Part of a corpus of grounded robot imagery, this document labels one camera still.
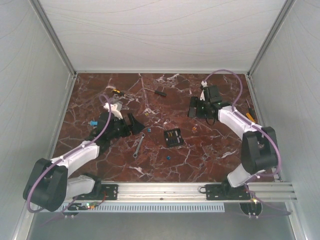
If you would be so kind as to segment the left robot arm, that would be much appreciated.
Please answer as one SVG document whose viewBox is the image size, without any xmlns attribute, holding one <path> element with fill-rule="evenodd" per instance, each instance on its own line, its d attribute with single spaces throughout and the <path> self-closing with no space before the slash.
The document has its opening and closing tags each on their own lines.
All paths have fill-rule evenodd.
<svg viewBox="0 0 320 240">
<path fill-rule="evenodd" d="M 103 112 L 79 146 L 62 156 L 37 160 L 22 194 L 27 204 L 54 212 L 69 198 L 99 198 L 103 193 L 99 177 L 90 173 L 74 178 L 71 175 L 101 156 L 109 149 L 112 140 L 137 135 L 145 128 L 131 113 L 127 117 L 129 122 L 113 113 Z"/>
</svg>

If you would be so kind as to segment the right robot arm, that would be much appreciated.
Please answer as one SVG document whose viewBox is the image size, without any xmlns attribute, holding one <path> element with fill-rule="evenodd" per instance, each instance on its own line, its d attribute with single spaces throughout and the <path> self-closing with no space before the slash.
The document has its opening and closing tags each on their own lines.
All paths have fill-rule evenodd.
<svg viewBox="0 0 320 240">
<path fill-rule="evenodd" d="M 276 132 L 272 127 L 262 127 L 249 120 L 230 103 L 223 101 L 216 85 L 208 86 L 202 82 L 200 89 L 201 95 L 190 99 L 188 116 L 219 121 L 242 142 L 241 163 L 227 175 L 227 183 L 221 186 L 222 195 L 232 199 L 239 193 L 239 187 L 254 176 L 279 165 Z"/>
</svg>

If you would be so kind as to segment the black fuse box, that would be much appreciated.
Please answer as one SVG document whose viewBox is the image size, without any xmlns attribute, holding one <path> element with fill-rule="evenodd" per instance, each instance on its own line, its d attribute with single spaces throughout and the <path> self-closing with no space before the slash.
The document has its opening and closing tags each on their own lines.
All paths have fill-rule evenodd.
<svg viewBox="0 0 320 240">
<path fill-rule="evenodd" d="M 179 128 L 165 130 L 163 133 L 167 148 L 178 147 L 184 144 L 184 139 Z"/>
</svg>

